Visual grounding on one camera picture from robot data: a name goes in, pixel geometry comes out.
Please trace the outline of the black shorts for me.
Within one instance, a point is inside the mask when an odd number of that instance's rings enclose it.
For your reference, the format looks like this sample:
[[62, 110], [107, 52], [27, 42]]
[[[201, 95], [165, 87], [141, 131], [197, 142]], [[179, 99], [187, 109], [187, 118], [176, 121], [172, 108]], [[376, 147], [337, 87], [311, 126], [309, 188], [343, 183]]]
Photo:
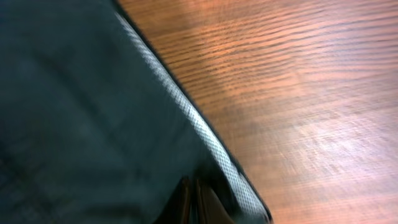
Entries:
[[269, 209], [117, 1], [1, 2], [1, 222], [155, 223], [182, 178]]

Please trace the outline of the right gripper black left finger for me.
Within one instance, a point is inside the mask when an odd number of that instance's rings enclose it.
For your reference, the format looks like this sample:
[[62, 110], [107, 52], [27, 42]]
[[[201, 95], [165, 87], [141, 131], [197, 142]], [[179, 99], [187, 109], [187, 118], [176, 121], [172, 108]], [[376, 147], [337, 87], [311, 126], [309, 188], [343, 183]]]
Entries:
[[190, 219], [190, 182], [184, 177], [180, 180], [155, 224], [188, 224]]

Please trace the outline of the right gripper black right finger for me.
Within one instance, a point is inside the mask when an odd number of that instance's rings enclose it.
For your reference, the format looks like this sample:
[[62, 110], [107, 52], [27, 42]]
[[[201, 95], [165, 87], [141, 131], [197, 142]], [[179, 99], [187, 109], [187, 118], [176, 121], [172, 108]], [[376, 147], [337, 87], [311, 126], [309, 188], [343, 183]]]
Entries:
[[213, 189], [199, 179], [196, 198], [199, 224], [234, 224]]

